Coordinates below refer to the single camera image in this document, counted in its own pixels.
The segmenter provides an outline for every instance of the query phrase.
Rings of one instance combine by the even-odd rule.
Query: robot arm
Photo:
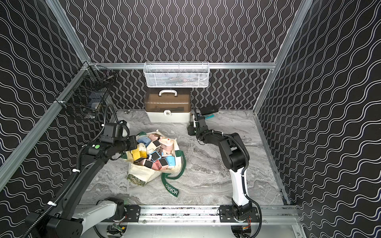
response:
[[[77,163],[80,163],[77,168],[80,169],[73,170],[57,193],[59,195],[48,202],[42,212],[31,212],[26,217],[26,224],[30,227],[23,237],[31,232],[33,237],[75,238],[106,218],[123,219],[124,202],[113,198],[80,214],[74,214],[74,210],[92,179],[108,160],[118,152],[136,148],[136,138],[129,136],[125,121],[106,123],[101,141],[92,141],[80,150],[77,156]]]
[[[237,221],[244,221],[252,210],[252,200],[247,195],[246,169],[249,154],[237,133],[224,134],[219,131],[209,130],[205,118],[194,110],[194,123],[188,126],[188,134],[196,136],[197,140],[205,144],[219,147],[222,161],[229,170],[232,185],[232,212]]]

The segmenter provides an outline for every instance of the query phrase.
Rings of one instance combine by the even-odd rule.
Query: black patterned wall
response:
[[[43,0],[0,1],[0,163],[82,65]]]
[[[381,236],[381,1],[315,0],[259,112],[307,237]]]
[[[60,0],[93,62],[274,62],[300,0]]]
[[[1,164],[82,65],[43,0],[0,1]],[[74,167],[98,121],[61,112],[0,191],[0,238],[20,237],[26,215],[46,204]]]
[[[99,133],[100,120],[75,121],[64,110],[0,192],[0,237],[20,237],[24,219],[58,192],[75,168],[79,149]]]
[[[119,109],[143,109],[147,92],[142,70],[116,70],[111,96]],[[220,109],[253,109],[267,78],[267,69],[211,70],[209,87],[193,88],[192,106],[216,105]]]

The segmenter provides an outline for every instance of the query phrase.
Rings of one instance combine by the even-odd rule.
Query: white wire mesh basket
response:
[[[145,62],[143,73],[150,88],[209,86],[209,62]]]

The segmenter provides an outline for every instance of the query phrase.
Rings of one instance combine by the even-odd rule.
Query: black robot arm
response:
[[[79,237],[82,233],[82,220],[73,219],[74,210],[87,187],[116,153],[137,148],[135,136],[129,136],[125,121],[106,123],[100,142],[90,142],[82,147],[77,155],[76,168],[61,187],[60,191],[42,212],[31,212],[26,217],[30,227],[23,237],[32,233],[33,237]],[[115,220],[124,216],[124,204],[118,206]]]

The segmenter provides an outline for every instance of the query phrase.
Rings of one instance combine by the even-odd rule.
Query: blue toy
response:
[[[165,157],[165,160],[168,163],[168,169],[174,168],[176,165],[176,159],[173,156],[167,156]]]
[[[137,139],[138,143],[143,143],[146,147],[151,143],[151,139],[147,136],[142,136],[139,139]]]

